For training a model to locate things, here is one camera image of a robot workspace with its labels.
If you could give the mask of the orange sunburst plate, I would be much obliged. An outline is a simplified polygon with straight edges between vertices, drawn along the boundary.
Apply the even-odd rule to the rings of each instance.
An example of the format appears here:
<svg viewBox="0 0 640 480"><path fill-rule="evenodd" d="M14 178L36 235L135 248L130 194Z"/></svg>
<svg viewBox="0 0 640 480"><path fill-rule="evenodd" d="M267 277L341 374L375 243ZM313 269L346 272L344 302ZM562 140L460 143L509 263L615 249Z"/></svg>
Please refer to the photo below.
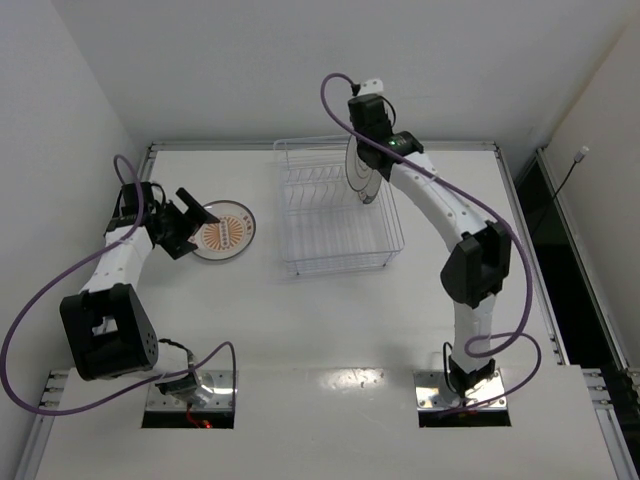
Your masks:
<svg viewBox="0 0 640 480"><path fill-rule="evenodd" d="M241 255L252 243L256 233L256 220L251 210L232 200L217 200L204 205L218 223L204 224L191 238L197 248L197 257L223 262Z"/></svg>

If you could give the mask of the white plate flower outline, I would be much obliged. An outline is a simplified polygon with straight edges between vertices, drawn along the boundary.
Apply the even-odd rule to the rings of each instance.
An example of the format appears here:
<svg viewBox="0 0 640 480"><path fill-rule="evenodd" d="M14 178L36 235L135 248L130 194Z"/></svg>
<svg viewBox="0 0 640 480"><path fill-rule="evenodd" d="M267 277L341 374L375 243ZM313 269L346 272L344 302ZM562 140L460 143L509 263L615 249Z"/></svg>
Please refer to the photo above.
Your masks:
<svg viewBox="0 0 640 480"><path fill-rule="evenodd" d="M358 196L364 188L371 171L372 169L361 161L357 155L357 139L354 136L350 136L346 147L345 175L349 186Z"/></svg>

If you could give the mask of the dark green rimmed plate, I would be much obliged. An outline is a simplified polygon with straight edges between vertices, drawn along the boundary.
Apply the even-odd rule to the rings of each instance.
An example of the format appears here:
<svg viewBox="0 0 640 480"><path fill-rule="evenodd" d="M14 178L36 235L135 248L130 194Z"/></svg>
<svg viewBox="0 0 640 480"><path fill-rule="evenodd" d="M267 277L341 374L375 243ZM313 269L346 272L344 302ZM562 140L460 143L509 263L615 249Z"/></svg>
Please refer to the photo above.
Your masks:
<svg viewBox="0 0 640 480"><path fill-rule="evenodd" d="M383 177L376 170L372 170L359 197L363 204L371 204L377 197Z"/></svg>

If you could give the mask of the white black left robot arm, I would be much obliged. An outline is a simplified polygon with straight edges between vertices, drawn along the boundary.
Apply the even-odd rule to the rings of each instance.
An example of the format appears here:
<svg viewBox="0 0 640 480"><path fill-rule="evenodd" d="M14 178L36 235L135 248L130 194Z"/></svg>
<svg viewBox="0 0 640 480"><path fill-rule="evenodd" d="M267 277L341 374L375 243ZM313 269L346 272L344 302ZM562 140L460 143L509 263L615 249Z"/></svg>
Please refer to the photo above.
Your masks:
<svg viewBox="0 0 640 480"><path fill-rule="evenodd" d="M157 183L123 185L106 227L105 252L90 280L65 297L59 310L83 380L151 379L161 394L192 404L201 389L195 356L156 335L136 292L154 248L177 260L196 250L194 238L202 227L219 221L185 189L176 195L184 210Z"/></svg>

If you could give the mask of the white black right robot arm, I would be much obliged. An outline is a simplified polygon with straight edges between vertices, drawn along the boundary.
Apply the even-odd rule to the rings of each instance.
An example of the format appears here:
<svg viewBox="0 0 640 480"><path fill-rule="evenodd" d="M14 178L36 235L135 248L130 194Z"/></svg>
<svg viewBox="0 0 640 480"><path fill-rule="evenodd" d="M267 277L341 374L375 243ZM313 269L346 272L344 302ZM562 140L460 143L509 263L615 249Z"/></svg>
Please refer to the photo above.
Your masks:
<svg viewBox="0 0 640 480"><path fill-rule="evenodd" d="M509 273L511 240L499 223L434 180L436 171L422 144L407 131L393 132L385 104L381 81L353 85L348 108L356 133L347 145L346 178L365 204L376 198L382 183L395 186L443 239L449 257L440 279L455 315L446 383L464 397L495 370L493 358L471 357L465 345L477 338L479 350L490 347L496 296Z"/></svg>

